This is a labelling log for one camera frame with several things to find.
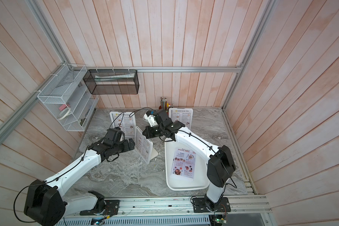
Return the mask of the special menu sheet top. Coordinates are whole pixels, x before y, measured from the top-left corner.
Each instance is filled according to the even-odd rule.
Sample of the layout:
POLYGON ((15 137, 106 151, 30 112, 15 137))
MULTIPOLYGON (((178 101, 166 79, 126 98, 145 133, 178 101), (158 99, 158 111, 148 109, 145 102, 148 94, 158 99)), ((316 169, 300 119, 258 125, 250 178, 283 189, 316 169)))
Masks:
POLYGON ((196 152, 177 148, 173 158, 170 176, 175 179, 193 180, 195 177, 196 152))

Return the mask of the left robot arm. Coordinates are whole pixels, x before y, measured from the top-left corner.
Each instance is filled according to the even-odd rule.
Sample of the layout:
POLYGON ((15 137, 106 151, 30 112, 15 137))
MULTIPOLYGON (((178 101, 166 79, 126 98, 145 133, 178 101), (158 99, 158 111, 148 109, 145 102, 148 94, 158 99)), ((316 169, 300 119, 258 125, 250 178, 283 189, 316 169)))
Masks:
POLYGON ((35 180, 27 187, 24 214, 42 226, 53 226, 63 217, 78 212, 94 215, 108 214, 105 197, 88 191, 83 195, 64 198, 67 191, 84 174, 102 162, 111 162, 111 156, 118 158, 121 153, 135 148, 133 139, 125 138, 120 128, 107 130, 106 135, 87 147, 84 153, 66 168, 44 181, 35 180))

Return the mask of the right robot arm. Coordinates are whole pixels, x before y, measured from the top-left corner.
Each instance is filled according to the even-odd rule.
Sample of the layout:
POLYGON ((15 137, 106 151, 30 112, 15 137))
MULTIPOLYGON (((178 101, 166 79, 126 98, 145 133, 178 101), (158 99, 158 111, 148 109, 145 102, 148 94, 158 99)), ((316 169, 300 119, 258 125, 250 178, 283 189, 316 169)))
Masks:
POLYGON ((232 153, 227 146, 216 146, 198 137, 179 121, 172 121, 164 109, 149 110, 143 116, 149 123, 142 134, 147 138, 165 136, 170 141, 184 144, 198 154, 206 163, 209 188, 204 204, 209 211, 220 207, 226 186, 236 170, 232 153))

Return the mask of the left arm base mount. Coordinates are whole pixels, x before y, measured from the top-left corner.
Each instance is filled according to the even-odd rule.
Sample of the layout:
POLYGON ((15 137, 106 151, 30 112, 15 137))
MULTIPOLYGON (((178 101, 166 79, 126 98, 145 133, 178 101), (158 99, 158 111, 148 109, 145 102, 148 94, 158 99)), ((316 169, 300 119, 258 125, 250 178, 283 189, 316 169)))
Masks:
POLYGON ((106 215, 112 217, 118 214, 120 200, 106 200, 102 194, 93 190, 88 193, 94 195, 98 200, 93 209, 81 211, 81 216, 106 215))

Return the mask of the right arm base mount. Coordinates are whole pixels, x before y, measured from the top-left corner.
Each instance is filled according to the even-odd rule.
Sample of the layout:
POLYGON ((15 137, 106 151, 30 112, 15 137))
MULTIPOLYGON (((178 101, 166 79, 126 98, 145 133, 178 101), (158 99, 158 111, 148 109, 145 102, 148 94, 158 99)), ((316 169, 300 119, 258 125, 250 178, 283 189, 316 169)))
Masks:
POLYGON ((193 196, 190 198, 195 213, 207 212, 231 212, 230 203, 227 197, 221 197, 218 202, 212 202, 205 197, 193 196))

